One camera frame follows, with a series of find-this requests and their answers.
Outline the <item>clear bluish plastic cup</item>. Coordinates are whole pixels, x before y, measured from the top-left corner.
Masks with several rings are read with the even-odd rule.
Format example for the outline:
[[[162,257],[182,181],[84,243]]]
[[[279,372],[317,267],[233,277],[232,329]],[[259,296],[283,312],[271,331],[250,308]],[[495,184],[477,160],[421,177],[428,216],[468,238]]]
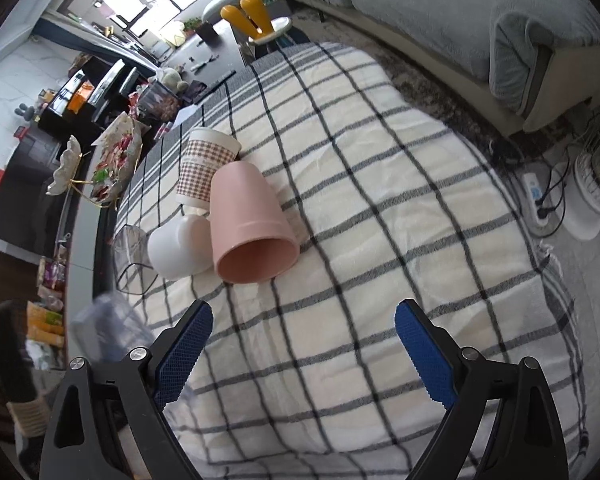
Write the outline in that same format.
[[[120,292],[105,292],[82,309],[69,332],[90,362],[118,362],[136,347],[148,348],[152,331]]]

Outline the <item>smoky grey square cup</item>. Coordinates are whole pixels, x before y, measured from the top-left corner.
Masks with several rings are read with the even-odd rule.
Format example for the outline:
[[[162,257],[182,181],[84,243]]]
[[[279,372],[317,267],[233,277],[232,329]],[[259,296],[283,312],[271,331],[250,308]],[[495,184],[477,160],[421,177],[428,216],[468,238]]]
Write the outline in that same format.
[[[158,273],[148,257],[148,235],[138,226],[126,224],[114,236],[112,268],[117,290],[142,296],[155,283]]]

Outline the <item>white plastic cup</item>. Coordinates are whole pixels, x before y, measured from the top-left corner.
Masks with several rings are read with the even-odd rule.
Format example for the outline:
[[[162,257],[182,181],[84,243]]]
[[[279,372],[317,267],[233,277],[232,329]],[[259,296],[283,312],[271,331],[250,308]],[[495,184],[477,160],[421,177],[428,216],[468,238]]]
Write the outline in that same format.
[[[148,237],[148,258],[165,280],[179,280],[212,267],[210,222],[201,216],[179,216]]]

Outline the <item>pink plastic cup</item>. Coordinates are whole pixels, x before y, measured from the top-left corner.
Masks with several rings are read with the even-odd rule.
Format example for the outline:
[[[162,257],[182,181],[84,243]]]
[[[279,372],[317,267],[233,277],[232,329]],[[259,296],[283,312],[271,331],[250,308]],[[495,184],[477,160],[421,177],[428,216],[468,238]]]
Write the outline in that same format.
[[[232,284],[261,283],[289,270],[300,247],[260,170],[238,160],[211,181],[210,226],[215,273]]]

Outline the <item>brown patterned paper cup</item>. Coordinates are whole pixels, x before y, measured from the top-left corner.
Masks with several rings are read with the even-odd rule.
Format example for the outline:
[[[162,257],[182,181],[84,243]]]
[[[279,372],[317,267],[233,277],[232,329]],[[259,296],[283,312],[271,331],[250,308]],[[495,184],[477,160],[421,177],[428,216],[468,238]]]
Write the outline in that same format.
[[[213,176],[234,162],[241,149],[240,143],[229,134],[204,127],[191,128],[180,159],[176,200],[184,206],[208,210]]]

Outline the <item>orange snack bag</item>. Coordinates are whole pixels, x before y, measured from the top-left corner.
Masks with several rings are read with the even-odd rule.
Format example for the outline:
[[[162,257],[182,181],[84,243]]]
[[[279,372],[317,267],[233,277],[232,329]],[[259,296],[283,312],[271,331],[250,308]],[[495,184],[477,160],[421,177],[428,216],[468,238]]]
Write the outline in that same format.
[[[27,337],[55,348],[65,347],[65,324],[61,313],[27,303]]]

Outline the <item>purple snack bag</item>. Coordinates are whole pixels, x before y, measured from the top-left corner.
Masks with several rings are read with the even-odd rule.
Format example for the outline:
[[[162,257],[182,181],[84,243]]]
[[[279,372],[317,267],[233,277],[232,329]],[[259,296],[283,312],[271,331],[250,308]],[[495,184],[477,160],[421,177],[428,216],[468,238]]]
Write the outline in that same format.
[[[62,292],[66,287],[66,266],[54,259],[43,257],[38,264],[38,286]]]

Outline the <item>white tv cabinet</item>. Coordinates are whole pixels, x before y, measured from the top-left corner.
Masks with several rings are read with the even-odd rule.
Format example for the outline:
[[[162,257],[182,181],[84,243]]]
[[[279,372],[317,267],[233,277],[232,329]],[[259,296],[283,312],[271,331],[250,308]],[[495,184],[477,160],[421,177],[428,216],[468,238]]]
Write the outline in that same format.
[[[66,193],[57,241],[68,245],[64,320],[66,326],[66,360],[82,356],[83,350],[70,330],[71,324],[93,299],[111,288],[109,283],[111,221],[116,214],[110,208],[99,207],[90,201],[95,167],[100,148],[89,148],[81,159],[76,184]]]

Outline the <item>black flat screen television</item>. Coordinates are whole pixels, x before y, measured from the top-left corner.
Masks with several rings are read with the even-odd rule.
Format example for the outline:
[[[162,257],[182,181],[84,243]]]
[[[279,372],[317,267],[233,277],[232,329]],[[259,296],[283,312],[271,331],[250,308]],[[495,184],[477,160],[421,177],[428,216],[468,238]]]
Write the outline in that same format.
[[[65,196],[47,187],[59,167],[60,143],[32,128],[9,159],[0,183],[0,240],[39,256],[55,250]]]

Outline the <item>checked white tablecloth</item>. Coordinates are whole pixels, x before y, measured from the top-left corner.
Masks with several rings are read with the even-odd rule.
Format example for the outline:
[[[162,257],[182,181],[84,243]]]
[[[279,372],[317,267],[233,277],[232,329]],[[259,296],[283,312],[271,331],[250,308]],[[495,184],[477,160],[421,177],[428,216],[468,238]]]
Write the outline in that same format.
[[[489,359],[533,356],[568,469],[588,452],[573,302],[504,183],[460,134],[407,104],[365,52],[305,44],[227,81],[147,155],[118,226],[179,217],[189,130],[234,136],[300,245],[261,284],[160,278],[133,302],[154,333],[198,299],[213,333],[166,419],[207,479],[402,479],[434,434],[430,400],[394,330],[416,300]]]

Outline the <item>dark purple wallet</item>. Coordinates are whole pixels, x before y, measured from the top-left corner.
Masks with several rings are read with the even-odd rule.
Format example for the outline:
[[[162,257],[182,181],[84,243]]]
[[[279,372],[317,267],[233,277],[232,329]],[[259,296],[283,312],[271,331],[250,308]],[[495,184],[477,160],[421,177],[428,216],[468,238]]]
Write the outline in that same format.
[[[197,103],[204,96],[204,92],[206,92],[207,89],[208,86],[204,82],[194,80],[183,93],[182,99],[186,104]]]

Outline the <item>black top coffee table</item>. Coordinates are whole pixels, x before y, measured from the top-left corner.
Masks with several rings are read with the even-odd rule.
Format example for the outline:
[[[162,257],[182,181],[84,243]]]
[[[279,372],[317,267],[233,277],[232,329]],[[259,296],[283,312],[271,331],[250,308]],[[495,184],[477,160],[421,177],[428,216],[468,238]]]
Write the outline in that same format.
[[[179,70],[191,86],[201,81],[211,87],[231,70],[239,72],[245,60],[230,24],[219,21],[212,28],[216,37],[211,44],[205,44],[198,35],[191,36],[160,67]]]

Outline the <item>potted green plant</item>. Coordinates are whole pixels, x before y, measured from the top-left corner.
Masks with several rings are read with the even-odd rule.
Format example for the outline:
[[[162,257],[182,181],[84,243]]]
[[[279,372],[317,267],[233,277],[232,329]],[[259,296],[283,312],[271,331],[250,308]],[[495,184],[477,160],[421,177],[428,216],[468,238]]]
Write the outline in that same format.
[[[201,18],[189,18],[183,23],[183,32],[186,38],[196,35],[197,28],[201,25]]]

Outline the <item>black mug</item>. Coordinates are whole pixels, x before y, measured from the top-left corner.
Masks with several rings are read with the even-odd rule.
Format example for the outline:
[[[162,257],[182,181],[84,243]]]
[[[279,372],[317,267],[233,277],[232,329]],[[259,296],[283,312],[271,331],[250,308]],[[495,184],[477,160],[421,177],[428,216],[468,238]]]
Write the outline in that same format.
[[[205,44],[216,44],[219,40],[219,35],[213,26],[207,21],[201,21],[196,27],[196,35]]]

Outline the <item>grey sectional sofa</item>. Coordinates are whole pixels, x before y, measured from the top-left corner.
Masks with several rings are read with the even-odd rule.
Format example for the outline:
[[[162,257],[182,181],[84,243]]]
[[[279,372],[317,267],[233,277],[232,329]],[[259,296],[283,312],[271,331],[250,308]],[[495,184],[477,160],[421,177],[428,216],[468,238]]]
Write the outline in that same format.
[[[600,0],[296,0],[404,53],[504,134],[600,105]]]

